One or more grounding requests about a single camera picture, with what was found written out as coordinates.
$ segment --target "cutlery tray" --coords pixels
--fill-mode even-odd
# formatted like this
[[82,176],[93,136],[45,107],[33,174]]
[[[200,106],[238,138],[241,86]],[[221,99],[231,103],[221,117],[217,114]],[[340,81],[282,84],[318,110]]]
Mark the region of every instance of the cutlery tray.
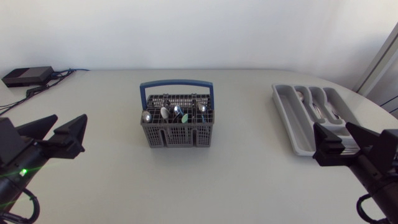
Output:
[[[210,94],[182,95],[149,95],[146,99],[145,89],[164,85],[193,85],[208,87]],[[148,111],[152,119],[141,126],[145,132],[150,147],[209,147],[214,124],[213,84],[198,80],[159,80],[141,83],[142,111]],[[198,104],[206,106],[201,113]],[[181,116],[174,115],[174,107],[179,106],[183,114],[188,114],[188,121],[182,123]],[[169,111],[169,119],[163,119],[161,107]]]
[[359,124],[353,112],[334,88],[273,84],[273,99],[292,143],[294,153],[312,156],[315,153],[313,124],[322,126],[343,140],[343,153],[358,150],[345,128],[346,122]]

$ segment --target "white wall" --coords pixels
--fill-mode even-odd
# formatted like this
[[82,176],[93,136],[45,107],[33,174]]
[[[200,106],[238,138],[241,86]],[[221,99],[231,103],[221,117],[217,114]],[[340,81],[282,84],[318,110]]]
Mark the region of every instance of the white wall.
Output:
[[354,86],[396,0],[1,0],[0,76],[17,67],[277,68]]

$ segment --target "cutlery basket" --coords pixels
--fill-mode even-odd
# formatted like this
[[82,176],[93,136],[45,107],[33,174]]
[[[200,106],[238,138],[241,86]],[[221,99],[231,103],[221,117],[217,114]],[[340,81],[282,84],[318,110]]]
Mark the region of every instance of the cutlery basket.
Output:
[[[209,88],[210,94],[149,95],[146,88],[164,85],[192,85]],[[214,124],[213,84],[198,80],[159,80],[141,83],[142,112],[148,111],[152,119],[141,126],[150,147],[209,147]],[[201,112],[198,104],[206,106]],[[179,106],[183,114],[188,114],[188,121],[182,123],[182,116],[174,114],[174,107]],[[160,109],[169,111],[169,118],[163,119]]]

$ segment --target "blue handle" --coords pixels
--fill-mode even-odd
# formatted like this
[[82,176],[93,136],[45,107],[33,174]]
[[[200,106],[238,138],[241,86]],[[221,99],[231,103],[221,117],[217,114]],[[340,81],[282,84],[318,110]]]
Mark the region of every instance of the blue handle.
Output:
[[141,83],[139,86],[139,91],[141,92],[141,103],[142,109],[147,109],[147,99],[145,94],[145,89],[155,86],[164,85],[192,85],[192,86],[202,86],[208,87],[210,89],[210,99],[211,99],[211,109],[214,109],[214,93],[213,84],[211,82],[199,81],[199,80],[157,80],[152,82]]

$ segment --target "table surface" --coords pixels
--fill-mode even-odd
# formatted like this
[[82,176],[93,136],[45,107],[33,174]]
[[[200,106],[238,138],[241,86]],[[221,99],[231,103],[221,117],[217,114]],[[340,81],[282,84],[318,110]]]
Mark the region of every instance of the table surface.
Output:
[[[148,146],[139,85],[174,78],[213,82],[211,147]],[[363,223],[355,205],[366,191],[351,171],[293,153],[273,83],[333,87],[364,127],[398,128],[398,120],[362,96],[292,72],[79,71],[4,115],[18,126],[56,114],[54,128],[88,115],[86,152],[49,160],[28,185],[40,202],[37,223]],[[28,88],[1,83],[0,105],[20,100]],[[147,95],[207,91],[162,86]],[[371,200],[364,209],[383,217]],[[32,205],[23,195],[11,212],[29,217]]]

